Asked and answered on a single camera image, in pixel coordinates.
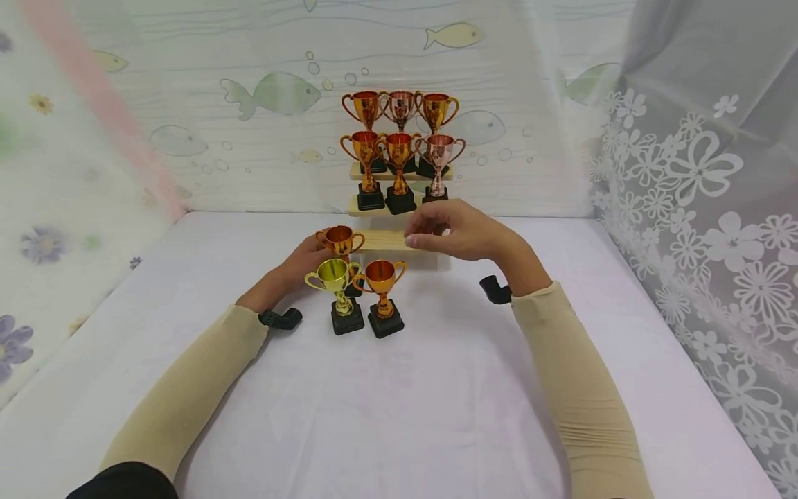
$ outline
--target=arm sleeve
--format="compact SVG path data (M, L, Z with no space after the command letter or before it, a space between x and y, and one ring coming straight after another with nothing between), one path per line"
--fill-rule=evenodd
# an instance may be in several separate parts
M512 298L565 446L574 499L653 499L634 427L559 283Z
M230 385L255 358L268 328L231 305L144 396L113 439L101 469L138 461L174 479Z

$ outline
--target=orange trophy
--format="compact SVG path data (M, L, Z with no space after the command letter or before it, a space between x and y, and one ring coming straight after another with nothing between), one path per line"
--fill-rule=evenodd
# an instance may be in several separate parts
M380 183L374 179L371 173L371 164L374 159L381 156L378 145L383 141L384 133L374 132L355 132L352 135L341 137L341 149L360 162L363 171L363 179L358 184L358 209L362 212L366 210L378 210L385 207L385 197L380 190ZM344 145L344 141L352 142L354 154Z

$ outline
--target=gold trophy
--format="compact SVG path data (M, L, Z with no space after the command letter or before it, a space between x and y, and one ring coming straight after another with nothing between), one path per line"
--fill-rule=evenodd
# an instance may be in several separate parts
M409 135L407 133L391 133L385 140L385 151L388 153L389 167L396 171L393 186L388 188L388 199L385 204L392 215L411 212L416 209L413 192L405 181L405 165L407 160L414 156L413 141L420 139L420 133Z
M360 270L359 263L347 263L340 258L331 258L319 265L316 272L311 272L305 276L305 283L308 286L321 291L335 293L335 301L333 302L331 313L333 331L336 335L345 335L365 326L363 313L358 302L354 298L344 295L344 290L352 282L350 272L354 271L354 278L356 279ZM312 283L311 279L318 279L322 285L318 286Z
M460 111L460 101L445 93L424 94L422 92L416 92L413 96L413 100L416 102L418 113L424 118L424 121L427 122L427 126L429 126L430 135L436 135L440 132L440 128L449 123L457 115L457 112ZM452 116L447 118L448 107L452 102L454 102L454 112ZM433 178L435 175L432 161L429 159L426 152L418 161L418 174L426 176L427 178Z
M401 268L401 273L397 275L397 271ZM365 273L355 276L354 286L367 293L375 293L379 295L379 303L372 305L369 310L369 323L374 335L378 338L392 335L397 331L405 328L405 323L401 320L401 315L392 299L388 299L388 293L393 288L399 279L407 271L407 263L396 262L390 263L388 260L374 260L365 266ZM371 289L364 289L358 284L358 281L365 279Z
M355 246L354 241L358 237L360 238L360 244ZM355 253L363 246L365 243L365 236L360 232L353 232L351 228L345 225L336 225L335 227L330 227L323 231L316 231L316 240L324 245L325 248L335 253L338 258L349 263L349 255ZM360 296L363 294L352 286L351 282L354 276L354 269L350 268L350 285L345 291L347 296Z
M465 140L455 139L448 135L430 135L429 137L420 138L416 142L416 152L421 150L421 146L427 144L427 155L429 160L433 163L435 176L432 183L425 189L426 195L421 200L422 203L429 201L440 201L448 199L448 189L444 185L442 178L444 168L460 157L460 154L465 150ZM462 144L463 148L452 157L454 144Z
M354 113L350 111L346 105L346 100L349 99L354 103ZM341 105L344 110L354 119L360 121L365 129L372 132L374 123L380 119L385 113L385 108L380 107L380 94L371 90L365 92L357 92L354 95L347 93L341 97ZM387 170L385 162L382 158L377 158L371 165L371 170L375 173L382 173ZM361 164L360 173L363 173L363 165Z
M371 173L371 164L374 158L381 156L377 146L384 136L384 133L376 134L365 131L341 137L341 149L355 160L360 161L361 170L363 171L363 180L358 184L358 209L362 212L385 207L385 198L380 190L380 183L374 179L374 175ZM355 154L352 154L346 148L344 145L345 140L352 142Z

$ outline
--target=fish print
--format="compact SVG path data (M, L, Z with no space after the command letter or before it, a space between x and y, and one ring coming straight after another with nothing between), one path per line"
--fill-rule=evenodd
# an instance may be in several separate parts
M177 125L164 125L150 135L156 151L169 156L196 156L207 150L207 144L191 130Z
M291 153L291 163L301 161L302 163L318 163L323 160L324 156L314 151L313 149L305 149L299 154Z
M561 96L589 105L600 102L609 92L615 90L620 77L621 65L607 62L587 69L571 83L567 83L562 71L557 70L555 81Z
M481 42L483 38L485 38L485 32L479 26L458 22L440 28L438 31L427 30L427 44L424 45L424 50L436 42L450 49L462 49Z
M287 116L302 114L322 96L311 83L291 73L267 74L252 95L237 81L222 80L219 84L227 91L225 101L240 104L241 121L249 120L259 106Z
M97 61L97 64L99 64L106 73L117 73L128 67L128 62L118 55L105 52L104 50L94 50L93 52L94 60Z
M429 133L429 125L420 116L416 116L416 125ZM499 140L507 129L497 115L489 111L468 111L458 114L451 123L443 128L443 133L462 138L467 145L482 145Z

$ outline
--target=trophy base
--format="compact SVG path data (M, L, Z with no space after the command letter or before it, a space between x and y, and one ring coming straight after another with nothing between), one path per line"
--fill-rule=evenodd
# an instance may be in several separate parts
M388 171L391 172L392 175L396 175L397 174L396 167L393 166L392 163L386 163L386 164L388 165ZM402 170L402 172L403 173L413 173L416 170L418 170L418 167L416 166L416 157L412 157L409 160L407 160L407 163L405 163L405 169Z
M345 335L346 333L351 333L352 331L357 331L365 327L363 312L360 310L360 305L358 305L358 302L356 302L354 298L352 298L352 305L354 306L352 313L346 317L341 317L335 311L335 302L332 303L333 311L331 314L333 316L333 332L336 336Z
M350 285L347 286L346 289L344 290L344 296L349 296L350 298L363 296L363 291L360 291L353 284L350 283Z
M444 169L440 171L441 176L446 175L448 172L448 165L444 166ZM421 176L425 176L428 179L435 178L435 167L432 166L426 159L424 159L424 155L419 156L418 158L418 169L416 170Z
M432 201L446 201L448 199L448 187L444 186L443 196L433 196L429 193L429 187L424 190L424 197L421 198L421 203L429 203Z
M416 209L416 200L413 191L409 188L407 193L403 196L398 196L393 193L393 186L388 188L388 199L385 200L385 206L391 215L399 215L401 213L412 212Z
M358 210L366 212L368 210L379 210L385 207L385 197L380 190L380 183L375 182L377 190L374 192L363 192L363 183L358 184Z
M401 331L405 329L405 323L401 320L401 315L399 314L399 309L395 304L393 304L393 300L389 299L391 304L393 305L393 315L388 317L387 319L380 319L377 317L377 304L375 303L369 310L369 324L371 324L371 329L374 331L374 336L377 336L380 339L383 339L385 336L390 336L397 331Z

